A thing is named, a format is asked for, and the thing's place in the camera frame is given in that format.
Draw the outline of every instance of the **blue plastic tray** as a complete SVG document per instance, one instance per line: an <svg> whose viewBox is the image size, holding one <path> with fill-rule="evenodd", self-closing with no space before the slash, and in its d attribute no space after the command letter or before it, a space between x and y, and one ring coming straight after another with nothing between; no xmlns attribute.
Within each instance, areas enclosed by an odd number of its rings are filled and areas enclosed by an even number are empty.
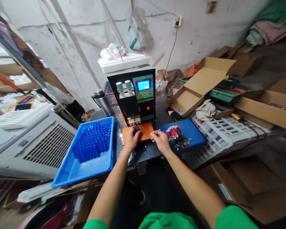
<svg viewBox="0 0 286 229"><path fill-rule="evenodd" d="M194 152L194 151L202 148L203 145L205 144L205 139L204 139L202 133L200 133L200 131L197 129L197 127L194 125L194 123L190 119L185 119L182 121L165 124L163 126L157 127L157 129L166 133L168 128L170 128L171 126L179 126L183 135L187 138L192 139L190 141L191 142L190 145L187 148L179 149L179 150L177 150L175 148L175 146L173 145L173 143L171 141L169 141L169 146L171 147L172 151L175 154L178 155L178 154L183 154L183 153L187 153L187 152Z"/></svg>
<svg viewBox="0 0 286 229"><path fill-rule="evenodd" d="M75 158L72 147L76 144L77 140L81 137L84 130L95 125L96 122L100 124L109 122L111 123L110 132L110 145L109 150L101 152L99 157L90 159L86 162L80 163L78 159ZM66 153L66 156L61 163L58 172L52 182L53 188L58 188L64 185L72 185L78 183L82 180L89 179L90 177L103 174L112 170L113 166L113 129L114 129L114 118L108 117L104 119L99 119L91 122L82 123L77 133Z"/></svg>

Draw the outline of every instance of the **black table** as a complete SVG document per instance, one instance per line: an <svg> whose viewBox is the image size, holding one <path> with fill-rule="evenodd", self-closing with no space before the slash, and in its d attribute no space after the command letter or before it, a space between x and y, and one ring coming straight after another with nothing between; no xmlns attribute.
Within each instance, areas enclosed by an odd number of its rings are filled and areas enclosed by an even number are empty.
<svg viewBox="0 0 286 229"><path fill-rule="evenodd" d="M156 98L156 127L161 126L167 123L173 122L169 116L166 109L168 105L166 103L165 97ZM120 110L120 107L113 107L114 111L114 138L113 138L113 155L114 162L118 158L121 150L123 149L123 116ZM97 120L105 118L102 110L95 111L92 114L91 120ZM161 156L161 152L158 150L156 143L151 141L139 142L137 147L131 153L128 166L133 166L143 161L147 161L154 157Z"/></svg>

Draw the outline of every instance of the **stainless steel thermos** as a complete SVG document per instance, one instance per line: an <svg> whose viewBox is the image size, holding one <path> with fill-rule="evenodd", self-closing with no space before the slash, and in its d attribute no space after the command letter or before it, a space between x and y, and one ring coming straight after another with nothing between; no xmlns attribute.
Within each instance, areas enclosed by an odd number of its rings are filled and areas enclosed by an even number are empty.
<svg viewBox="0 0 286 229"><path fill-rule="evenodd" d="M108 101L108 98L106 97L105 93L102 89L97 89L93 92L93 100L95 103L103 110L104 114L108 116L112 116L114 114L113 109Z"/></svg>

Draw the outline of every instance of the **spot welding machine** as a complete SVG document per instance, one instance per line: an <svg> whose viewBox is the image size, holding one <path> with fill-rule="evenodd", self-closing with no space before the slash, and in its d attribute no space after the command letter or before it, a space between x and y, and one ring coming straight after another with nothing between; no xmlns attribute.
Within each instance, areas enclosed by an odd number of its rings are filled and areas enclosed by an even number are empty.
<svg viewBox="0 0 286 229"><path fill-rule="evenodd" d="M155 128L155 68L146 66L108 74L127 126L150 122Z"/></svg>

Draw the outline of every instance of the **green sleeve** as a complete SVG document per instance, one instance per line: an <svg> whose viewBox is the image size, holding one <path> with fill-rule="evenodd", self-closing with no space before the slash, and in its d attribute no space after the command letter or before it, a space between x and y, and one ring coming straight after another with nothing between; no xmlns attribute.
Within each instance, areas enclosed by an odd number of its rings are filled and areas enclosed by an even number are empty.
<svg viewBox="0 0 286 229"><path fill-rule="evenodd" d="M215 229L258 229L246 213L238 206L231 205L219 213Z"/></svg>
<svg viewBox="0 0 286 229"><path fill-rule="evenodd" d="M88 221L83 229L108 229L107 225L98 219Z"/></svg>

